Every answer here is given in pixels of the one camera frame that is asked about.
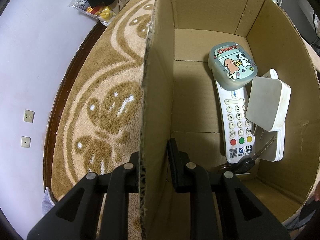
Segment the person's hand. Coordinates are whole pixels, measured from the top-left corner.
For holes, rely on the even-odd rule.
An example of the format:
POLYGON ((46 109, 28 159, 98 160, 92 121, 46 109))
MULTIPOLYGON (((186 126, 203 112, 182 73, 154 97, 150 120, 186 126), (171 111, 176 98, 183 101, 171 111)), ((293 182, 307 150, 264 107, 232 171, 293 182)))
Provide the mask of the person's hand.
POLYGON ((313 197, 316 202, 320 200, 320 184, 316 186, 313 197))

